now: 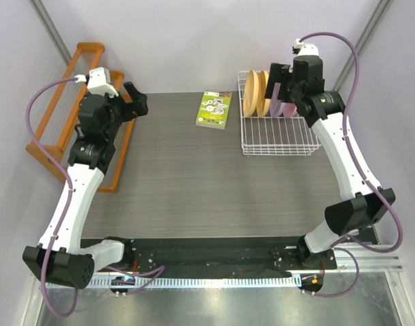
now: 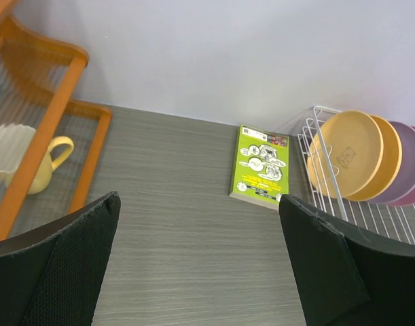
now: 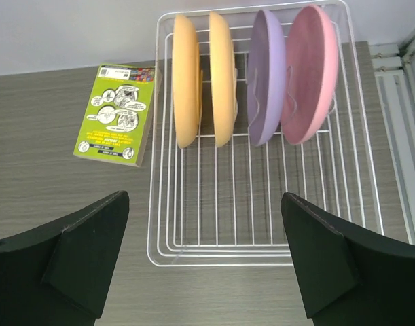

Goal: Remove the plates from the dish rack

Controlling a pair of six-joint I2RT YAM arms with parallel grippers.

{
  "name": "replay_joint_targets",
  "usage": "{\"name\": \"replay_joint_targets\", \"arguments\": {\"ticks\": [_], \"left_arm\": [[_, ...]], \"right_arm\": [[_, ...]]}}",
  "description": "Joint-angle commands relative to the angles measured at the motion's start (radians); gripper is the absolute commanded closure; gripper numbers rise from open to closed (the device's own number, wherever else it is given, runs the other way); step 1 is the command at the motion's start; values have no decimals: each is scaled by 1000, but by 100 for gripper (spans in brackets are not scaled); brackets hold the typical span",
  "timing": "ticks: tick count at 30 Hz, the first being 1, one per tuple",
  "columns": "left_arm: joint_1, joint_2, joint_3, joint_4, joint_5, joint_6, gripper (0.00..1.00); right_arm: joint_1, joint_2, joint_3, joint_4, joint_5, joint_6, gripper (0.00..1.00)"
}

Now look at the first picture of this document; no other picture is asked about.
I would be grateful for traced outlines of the yellow plate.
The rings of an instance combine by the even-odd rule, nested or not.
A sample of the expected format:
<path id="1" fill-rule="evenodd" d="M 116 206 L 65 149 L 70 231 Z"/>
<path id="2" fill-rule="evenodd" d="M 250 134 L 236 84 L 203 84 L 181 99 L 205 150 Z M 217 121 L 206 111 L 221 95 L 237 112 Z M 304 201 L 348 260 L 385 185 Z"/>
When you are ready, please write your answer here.
<path id="1" fill-rule="evenodd" d="M 256 71 L 250 70 L 245 80 L 243 94 L 242 112 L 244 117 L 251 117 L 257 106 L 259 97 L 259 75 Z"/>

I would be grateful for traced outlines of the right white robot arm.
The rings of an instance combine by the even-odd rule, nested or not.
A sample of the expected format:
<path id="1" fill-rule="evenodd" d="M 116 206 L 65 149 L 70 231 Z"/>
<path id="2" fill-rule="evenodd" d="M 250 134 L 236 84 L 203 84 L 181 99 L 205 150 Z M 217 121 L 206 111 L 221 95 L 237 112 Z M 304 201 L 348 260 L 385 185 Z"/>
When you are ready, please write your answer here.
<path id="1" fill-rule="evenodd" d="M 320 140 L 340 190 L 341 202 L 328 206 L 324 220 L 297 243 L 299 265 L 312 268 L 337 241 L 379 222 L 386 203 L 395 201 L 368 170 L 350 130 L 339 92 L 325 89 L 323 61 L 317 55 L 296 56 L 292 65 L 272 63 L 265 97 L 291 103 Z"/>

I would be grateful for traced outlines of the orange plate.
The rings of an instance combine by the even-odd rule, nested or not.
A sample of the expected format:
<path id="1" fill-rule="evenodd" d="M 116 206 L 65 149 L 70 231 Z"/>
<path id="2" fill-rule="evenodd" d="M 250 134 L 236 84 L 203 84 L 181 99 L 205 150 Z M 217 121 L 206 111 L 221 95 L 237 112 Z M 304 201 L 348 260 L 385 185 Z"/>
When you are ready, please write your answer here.
<path id="1" fill-rule="evenodd" d="M 258 117 L 265 117 L 269 112 L 270 99 L 265 98 L 268 79 L 269 73 L 267 71 L 261 71 L 259 73 L 259 92 L 256 105 L 256 112 Z"/>

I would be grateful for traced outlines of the purple plate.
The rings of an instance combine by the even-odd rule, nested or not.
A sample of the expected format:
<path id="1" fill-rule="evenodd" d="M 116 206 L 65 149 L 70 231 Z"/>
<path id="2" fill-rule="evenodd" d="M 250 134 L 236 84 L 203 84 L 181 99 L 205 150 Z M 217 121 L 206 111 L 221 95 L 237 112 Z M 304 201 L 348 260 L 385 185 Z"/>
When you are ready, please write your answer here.
<path id="1" fill-rule="evenodd" d="M 269 108 L 270 117 L 273 118 L 280 117 L 284 110 L 282 101 L 278 98 L 280 90 L 281 84 L 275 83 Z"/>

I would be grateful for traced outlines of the white wire dish rack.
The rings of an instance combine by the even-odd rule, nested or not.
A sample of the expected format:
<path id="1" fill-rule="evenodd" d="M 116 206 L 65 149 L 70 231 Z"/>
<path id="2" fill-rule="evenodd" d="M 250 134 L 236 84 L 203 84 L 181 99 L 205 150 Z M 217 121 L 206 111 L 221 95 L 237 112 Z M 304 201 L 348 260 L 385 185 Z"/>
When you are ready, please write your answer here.
<path id="1" fill-rule="evenodd" d="M 248 73 L 237 73 L 242 152 L 247 156 L 309 156 L 321 148 L 321 142 L 303 117 L 243 115 L 244 89 Z"/>

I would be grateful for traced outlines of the pink plate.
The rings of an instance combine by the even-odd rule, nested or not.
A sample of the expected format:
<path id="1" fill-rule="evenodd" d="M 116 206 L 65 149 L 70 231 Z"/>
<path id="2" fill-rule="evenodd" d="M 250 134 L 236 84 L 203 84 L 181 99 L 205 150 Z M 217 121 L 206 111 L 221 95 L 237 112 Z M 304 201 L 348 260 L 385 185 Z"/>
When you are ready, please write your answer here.
<path id="1" fill-rule="evenodd" d="M 294 117 L 297 113 L 297 107 L 293 103 L 285 103 L 283 109 L 283 116 L 285 118 Z"/>

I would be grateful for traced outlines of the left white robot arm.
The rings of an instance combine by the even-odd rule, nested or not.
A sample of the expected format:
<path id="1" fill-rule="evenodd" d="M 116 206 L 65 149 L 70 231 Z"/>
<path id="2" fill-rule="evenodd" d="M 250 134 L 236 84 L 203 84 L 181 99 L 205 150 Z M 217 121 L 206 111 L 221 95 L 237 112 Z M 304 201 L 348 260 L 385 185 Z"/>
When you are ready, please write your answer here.
<path id="1" fill-rule="evenodd" d="M 130 101 L 111 88 L 89 90 L 79 102 L 77 138 L 69 152 L 68 167 L 61 168 L 66 183 L 54 216 L 37 246 L 27 246 L 22 259 L 42 284 L 85 288 L 92 275 L 114 265 L 129 270 L 134 263 L 130 241 L 107 237 L 81 247 L 81 235 L 92 199 L 115 153 L 114 140 L 124 122 L 147 115 L 147 97 L 132 82 L 123 84 Z"/>

